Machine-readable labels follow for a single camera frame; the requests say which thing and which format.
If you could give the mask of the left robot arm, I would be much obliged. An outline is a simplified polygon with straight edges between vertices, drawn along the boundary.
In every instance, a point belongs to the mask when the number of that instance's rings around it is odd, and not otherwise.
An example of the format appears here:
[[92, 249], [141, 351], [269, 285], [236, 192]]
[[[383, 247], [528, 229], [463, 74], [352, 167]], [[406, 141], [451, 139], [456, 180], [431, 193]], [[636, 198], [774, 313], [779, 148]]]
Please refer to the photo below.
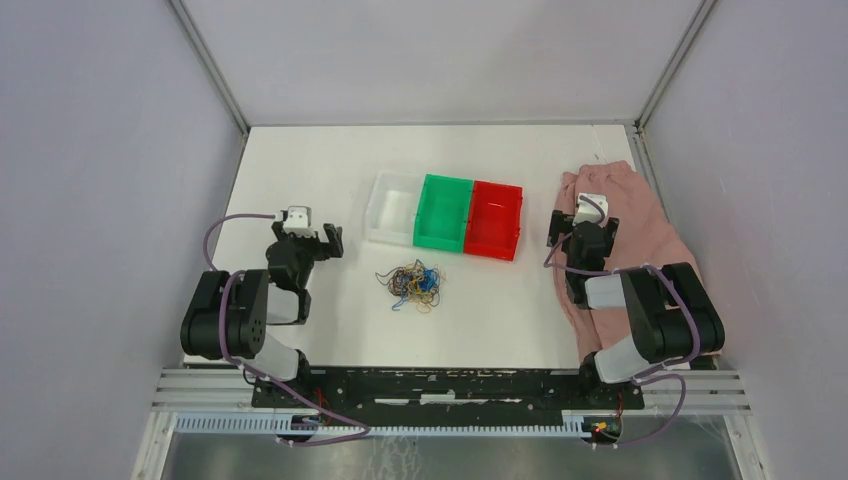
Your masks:
[[276, 379], [276, 392], [291, 406], [307, 404], [315, 382], [306, 355], [271, 337], [269, 298], [272, 288], [292, 294], [288, 325], [306, 323], [312, 297], [307, 283], [317, 262], [341, 258], [343, 229], [325, 223], [325, 240], [309, 226], [271, 226], [276, 240], [265, 253], [267, 267], [230, 273], [204, 272], [180, 328], [183, 352], [206, 360], [225, 360], [264, 382]]

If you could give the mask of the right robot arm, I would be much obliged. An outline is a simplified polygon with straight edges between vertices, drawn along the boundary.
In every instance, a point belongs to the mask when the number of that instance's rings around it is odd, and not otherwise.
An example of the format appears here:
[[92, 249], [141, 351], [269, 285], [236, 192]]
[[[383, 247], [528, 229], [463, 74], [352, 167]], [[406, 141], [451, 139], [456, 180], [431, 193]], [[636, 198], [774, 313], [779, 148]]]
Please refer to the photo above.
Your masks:
[[[544, 265], [561, 271], [568, 300], [582, 310], [622, 308], [629, 323], [627, 336], [583, 362], [590, 373], [579, 378], [577, 392], [591, 408], [612, 401], [619, 383], [643, 384], [725, 344], [723, 322], [691, 264], [607, 269], [618, 225], [614, 217], [579, 220], [559, 210], [549, 223]], [[563, 263], [555, 262], [557, 253]]]

